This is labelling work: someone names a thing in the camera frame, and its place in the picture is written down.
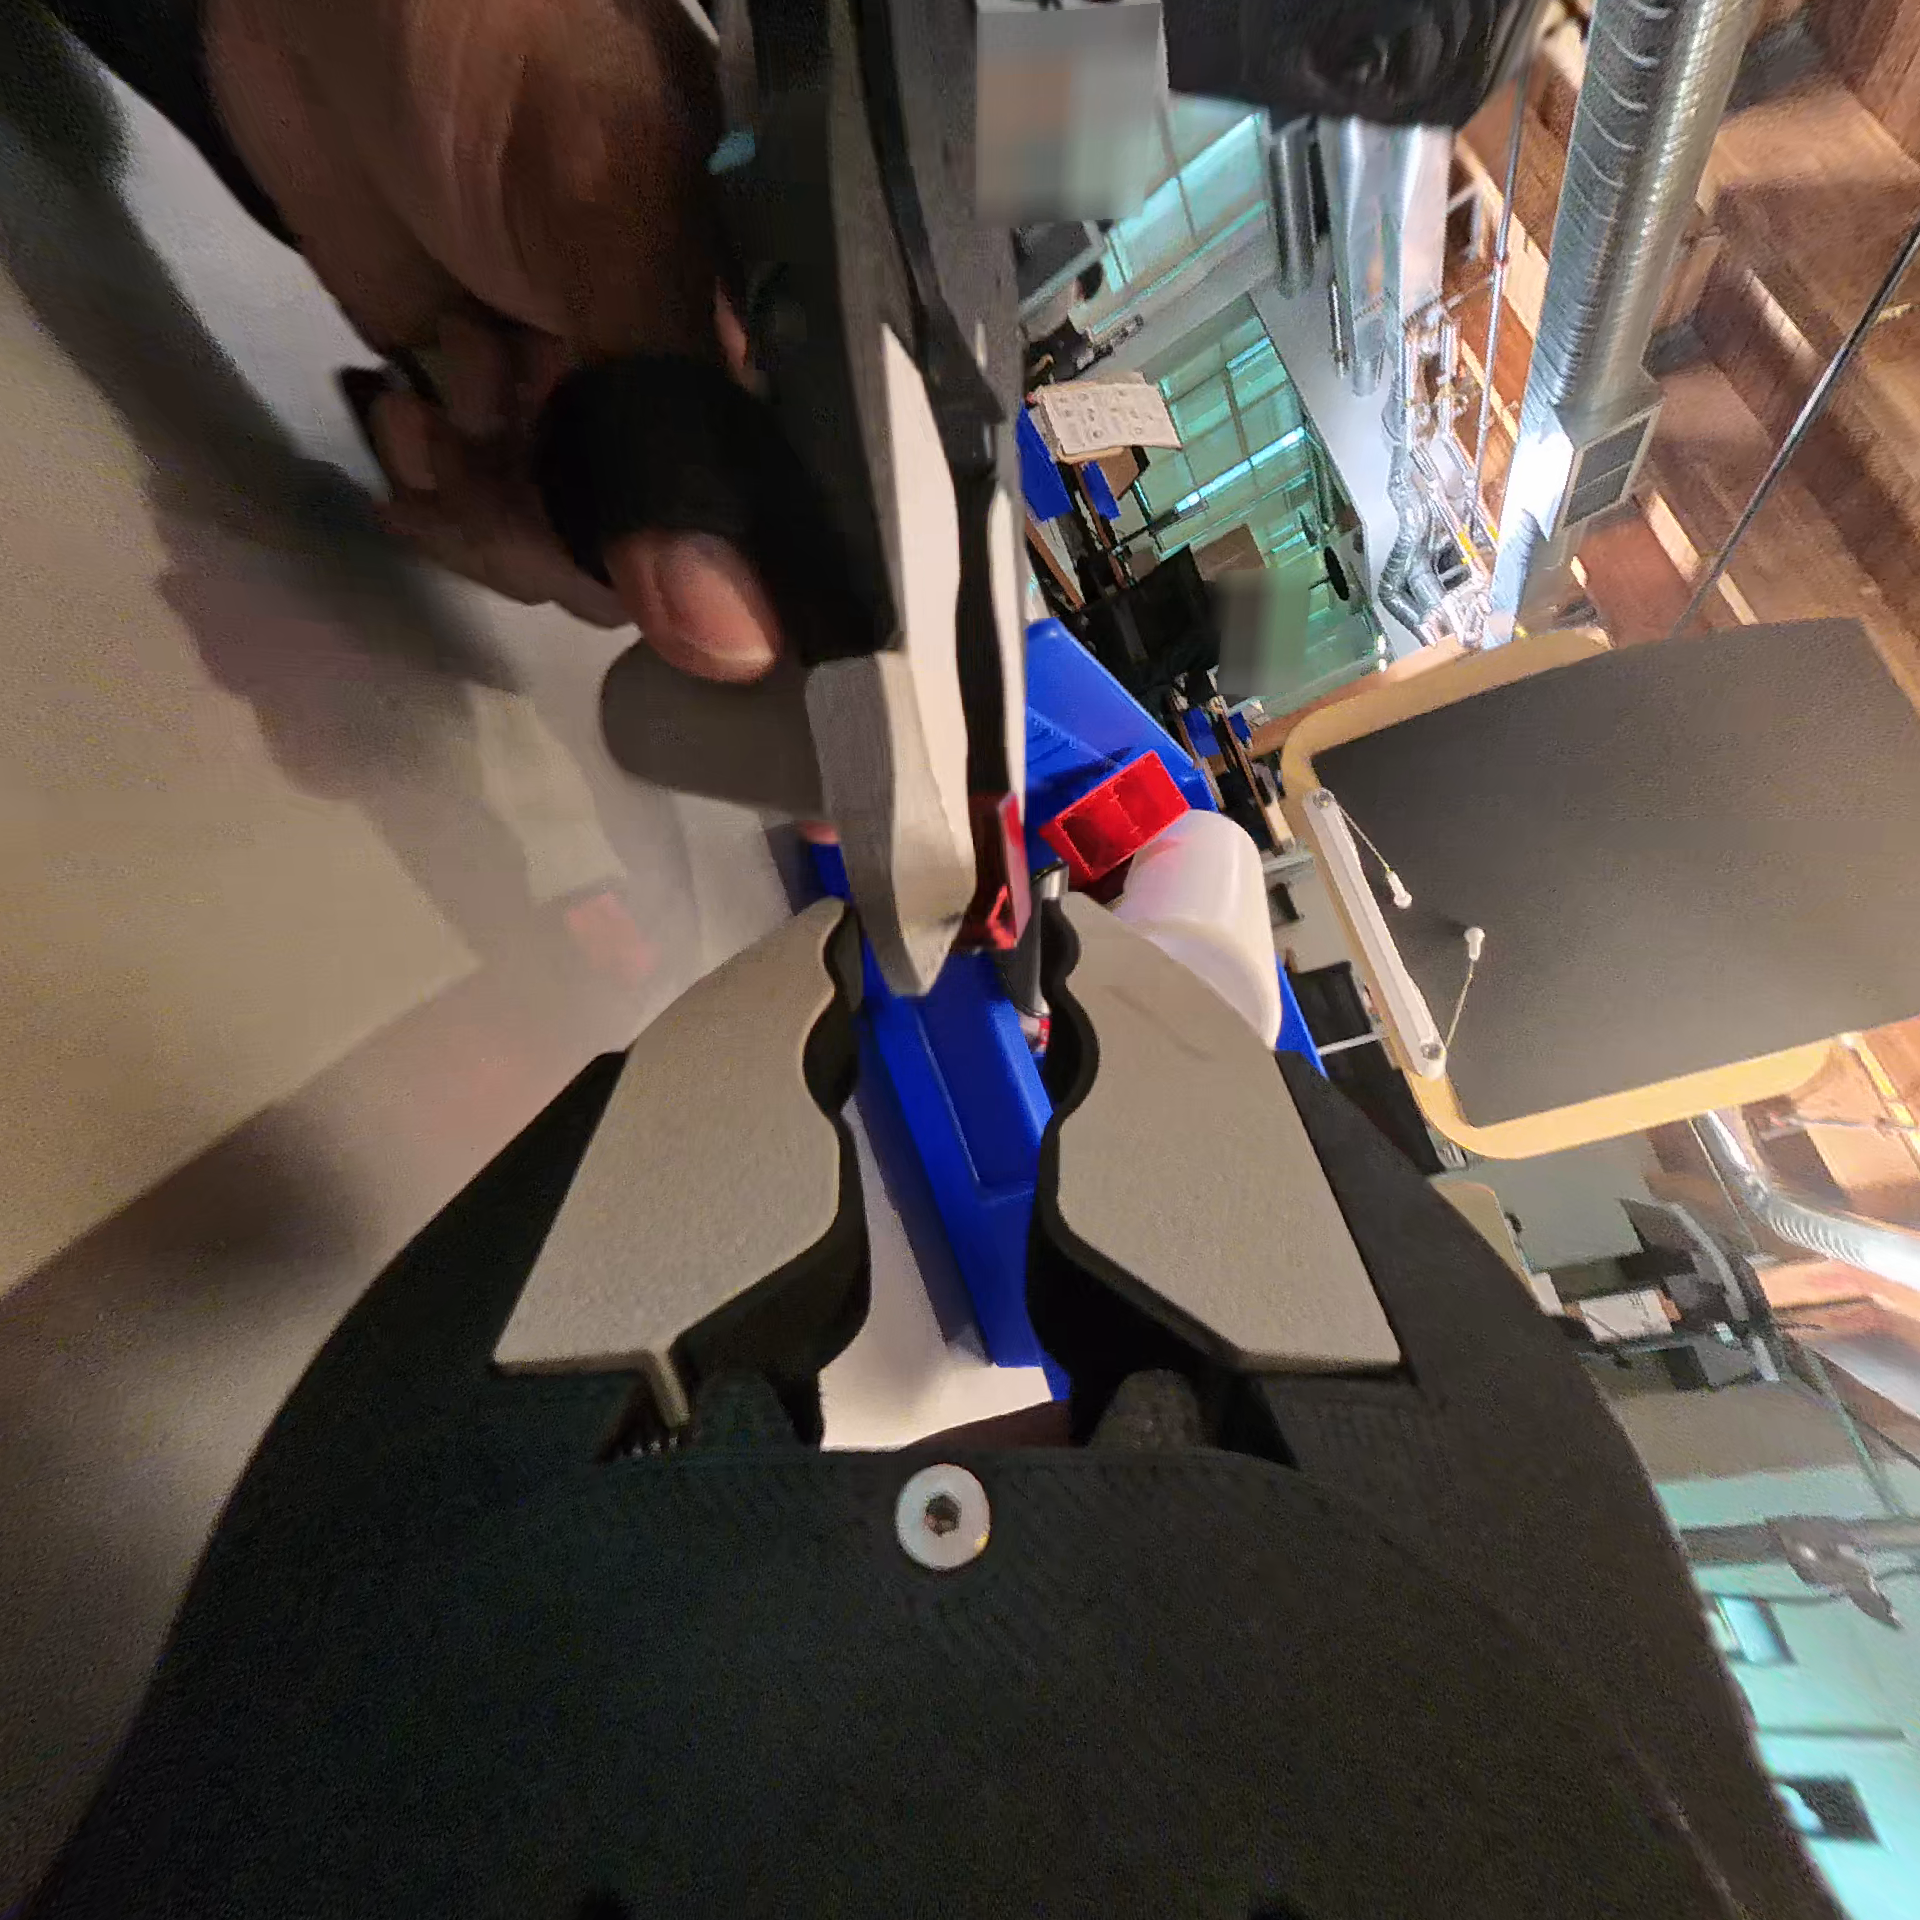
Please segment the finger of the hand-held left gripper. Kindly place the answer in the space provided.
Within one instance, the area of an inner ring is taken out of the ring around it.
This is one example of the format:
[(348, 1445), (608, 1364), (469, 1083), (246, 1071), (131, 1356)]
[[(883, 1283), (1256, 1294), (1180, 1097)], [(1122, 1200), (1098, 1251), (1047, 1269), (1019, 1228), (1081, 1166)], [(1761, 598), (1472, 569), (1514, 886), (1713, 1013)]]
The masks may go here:
[(1019, 526), (995, 467), (971, 476), (971, 793), (980, 790), (1026, 800)]
[(880, 332), (880, 423), (893, 476), (880, 528), (897, 536), (897, 636), (807, 673), (828, 827), (887, 989), (923, 996), (975, 896), (968, 724), (956, 676), (956, 497), (927, 381)]

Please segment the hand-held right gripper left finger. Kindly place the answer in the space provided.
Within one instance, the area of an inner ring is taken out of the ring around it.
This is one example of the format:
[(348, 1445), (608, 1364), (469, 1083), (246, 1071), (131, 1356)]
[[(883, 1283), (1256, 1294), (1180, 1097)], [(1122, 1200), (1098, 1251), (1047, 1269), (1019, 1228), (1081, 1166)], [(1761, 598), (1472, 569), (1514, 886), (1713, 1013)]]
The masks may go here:
[(629, 1376), (654, 1427), (766, 1382), (822, 1427), (822, 1373), (868, 1323), (873, 1263), (845, 1108), (860, 936), (815, 900), (691, 982), (613, 1083), (495, 1345), (508, 1378)]

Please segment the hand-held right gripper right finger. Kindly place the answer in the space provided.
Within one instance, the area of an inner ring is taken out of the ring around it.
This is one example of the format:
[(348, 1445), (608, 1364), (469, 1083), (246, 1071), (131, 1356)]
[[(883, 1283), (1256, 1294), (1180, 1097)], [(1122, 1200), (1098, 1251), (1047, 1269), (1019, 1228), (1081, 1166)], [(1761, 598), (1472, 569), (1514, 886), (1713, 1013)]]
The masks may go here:
[(1219, 1413), (1266, 1378), (1404, 1368), (1280, 1054), (1112, 909), (1043, 909), (1054, 1105), (1036, 1334), (1074, 1417), (1170, 1373)]

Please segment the red translucent cube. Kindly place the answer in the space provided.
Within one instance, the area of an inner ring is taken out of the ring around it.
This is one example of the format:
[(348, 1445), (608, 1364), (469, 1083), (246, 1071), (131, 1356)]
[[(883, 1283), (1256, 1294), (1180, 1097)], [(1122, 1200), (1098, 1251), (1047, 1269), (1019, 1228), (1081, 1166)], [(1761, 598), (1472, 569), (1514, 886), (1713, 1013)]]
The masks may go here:
[(971, 793), (971, 838), (975, 896), (956, 930), (956, 950), (1013, 951), (1034, 912), (1019, 797)]

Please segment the red toy building block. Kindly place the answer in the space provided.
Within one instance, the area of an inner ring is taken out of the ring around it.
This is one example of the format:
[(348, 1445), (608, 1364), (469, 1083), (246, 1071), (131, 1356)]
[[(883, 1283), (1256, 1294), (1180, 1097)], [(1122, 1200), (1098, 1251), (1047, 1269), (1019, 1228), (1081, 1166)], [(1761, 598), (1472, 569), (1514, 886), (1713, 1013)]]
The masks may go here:
[(1061, 804), (1036, 836), (1065, 867), (1074, 892), (1100, 896), (1112, 892), (1124, 871), (1185, 814), (1185, 790), (1164, 756), (1146, 752)]

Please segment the blue plastic bin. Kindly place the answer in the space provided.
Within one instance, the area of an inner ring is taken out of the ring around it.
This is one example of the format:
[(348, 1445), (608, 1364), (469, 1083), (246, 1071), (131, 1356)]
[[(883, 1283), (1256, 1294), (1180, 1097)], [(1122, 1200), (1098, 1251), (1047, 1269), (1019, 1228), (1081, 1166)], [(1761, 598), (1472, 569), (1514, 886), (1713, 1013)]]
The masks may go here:
[[(1036, 827), (1139, 755), (1164, 756), (1188, 807), (1213, 810), (1188, 752), (1057, 618), (1034, 621), (1026, 706), (1026, 827), (1034, 896), (1068, 882)], [(965, 1284), (983, 1352), (1000, 1371), (1040, 1371), (1051, 1397), (1065, 1376), (1043, 1352), (1026, 1306), (1028, 1222), (1051, 1101), (1031, 1037), (1044, 1029), (1034, 989), (1004, 987), (996, 957), (951, 957), (927, 996), (896, 996), (868, 957), (863, 1073), (893, 1097), (887, 1125), (911, 1148)], [(1283, 968), (1280, 1052), (1318, 1067)]]

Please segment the person's left hand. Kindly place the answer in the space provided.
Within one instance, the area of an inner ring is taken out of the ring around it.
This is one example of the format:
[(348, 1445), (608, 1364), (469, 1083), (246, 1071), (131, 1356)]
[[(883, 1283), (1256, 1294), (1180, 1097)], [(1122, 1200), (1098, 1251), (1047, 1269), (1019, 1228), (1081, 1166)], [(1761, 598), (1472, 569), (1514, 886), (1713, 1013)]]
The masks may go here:
[(205, 3), (232, 148), (378, 353), (438, 399), (369, 409), (388, 526), (516, 604), (636, 627), (684, 676), (757, 684), (780, 618), (705, 535), (618, 539), (572, 569), (530, 481), (530, 429), (577, 368), (628, 353), (745, 372), (705, 161), (722, 127), (690, 3)]

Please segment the dotted paper sign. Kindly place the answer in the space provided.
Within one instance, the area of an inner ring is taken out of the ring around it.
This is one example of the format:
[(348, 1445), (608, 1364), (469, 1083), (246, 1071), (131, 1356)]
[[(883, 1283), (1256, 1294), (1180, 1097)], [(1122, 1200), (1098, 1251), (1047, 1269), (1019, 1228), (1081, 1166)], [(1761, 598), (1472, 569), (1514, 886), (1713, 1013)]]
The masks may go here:
[(1170, 452), (1182, 446), (1165, 395), (1134, 372), (1047, 381), (1028, 395), (1028, 413), (1060, 463), (1081, 467), (1132, 446)]

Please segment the white plastic cup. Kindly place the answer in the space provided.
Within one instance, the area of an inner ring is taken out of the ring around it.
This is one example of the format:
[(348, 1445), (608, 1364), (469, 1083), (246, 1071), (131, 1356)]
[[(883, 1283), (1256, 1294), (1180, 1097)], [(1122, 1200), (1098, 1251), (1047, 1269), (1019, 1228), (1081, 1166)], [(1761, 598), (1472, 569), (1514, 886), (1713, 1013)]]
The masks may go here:
[(1283, 1037), (1283, 967), (1256, 845), (1188, 807), (1129, 862), (1112, 912), (1182, 964), (1268, 1044)]

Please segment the white light bar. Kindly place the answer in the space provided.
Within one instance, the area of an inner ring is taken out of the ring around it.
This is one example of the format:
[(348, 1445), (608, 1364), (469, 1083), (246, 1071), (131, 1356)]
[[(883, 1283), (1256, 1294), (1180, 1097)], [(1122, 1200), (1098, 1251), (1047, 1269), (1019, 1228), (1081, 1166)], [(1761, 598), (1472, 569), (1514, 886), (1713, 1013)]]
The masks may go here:
[(1448, 1067), (1448, 1044), (1420, 987), (1404, 964), (1400, 946), (1394, 944), (1394, 926), (1390, 923), (1390, 916), (1411, 909), (1411, 892), (1391, 862), (1386, 862), (1379, 845), (1355, 827), (1326, 789), (1311, 789), (1304, 807), (1308, 838), (1324, 871), (1329, 899), (1348, 917), (1380, 1019), (1411, 1073), (1439, 1080)]

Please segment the black board wooden rim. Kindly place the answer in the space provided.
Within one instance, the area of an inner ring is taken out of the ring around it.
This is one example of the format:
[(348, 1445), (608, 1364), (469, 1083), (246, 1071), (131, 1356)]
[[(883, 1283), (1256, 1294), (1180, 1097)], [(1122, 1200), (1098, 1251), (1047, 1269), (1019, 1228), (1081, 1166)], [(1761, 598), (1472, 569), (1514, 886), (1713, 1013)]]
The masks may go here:
[(1397, 871), (1448, 1044), (1427, 1121), (1531, 1159), (1808, 1084), (1916, 1016), (1916, 693), (1861, 621), (1516, 638), (1359, 684), (1283, 748)]

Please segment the silver ceiling duct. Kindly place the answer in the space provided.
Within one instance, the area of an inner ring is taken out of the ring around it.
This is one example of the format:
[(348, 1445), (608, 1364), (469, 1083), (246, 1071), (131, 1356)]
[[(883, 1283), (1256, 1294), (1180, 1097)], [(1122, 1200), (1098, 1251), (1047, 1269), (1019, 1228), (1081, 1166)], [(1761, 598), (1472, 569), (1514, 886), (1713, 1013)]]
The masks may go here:
[(1620, 505), (1660, 415), (1665, 279), (1753, 3), (1596, 3), (1548, 289), (1499, 518), (1492, 621), (1532, 627), (1585, 526)]

